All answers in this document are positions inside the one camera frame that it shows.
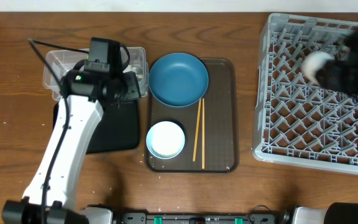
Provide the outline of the white cup green inside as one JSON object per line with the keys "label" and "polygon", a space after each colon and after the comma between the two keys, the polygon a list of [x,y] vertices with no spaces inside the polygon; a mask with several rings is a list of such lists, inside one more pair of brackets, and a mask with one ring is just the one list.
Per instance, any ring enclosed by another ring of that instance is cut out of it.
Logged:
{"label": "white cup green inside", "polygon": [[334,56],[323,52],[317,51],[310,53],[307,57],[305,57],[301,70],[302,74],[312,81],[315,85],[319,86],[319,82],[316,79],[317,72],[320,71],[327,62],[334,60]]}

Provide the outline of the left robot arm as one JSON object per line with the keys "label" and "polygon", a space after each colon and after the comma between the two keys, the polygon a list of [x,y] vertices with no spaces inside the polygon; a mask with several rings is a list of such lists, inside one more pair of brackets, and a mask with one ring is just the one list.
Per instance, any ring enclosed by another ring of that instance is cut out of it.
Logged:
{"label": "left robot arm", "polygon": [[87,58],[58,77],[45,57],[39,58],[60,92],[57,119],[44,157],[21,201],[7,200],[4,223],[113,223],[113,211],[93,205],[75,211],[81,167],[104,106],[141,97],[127,47],[93,37]]}

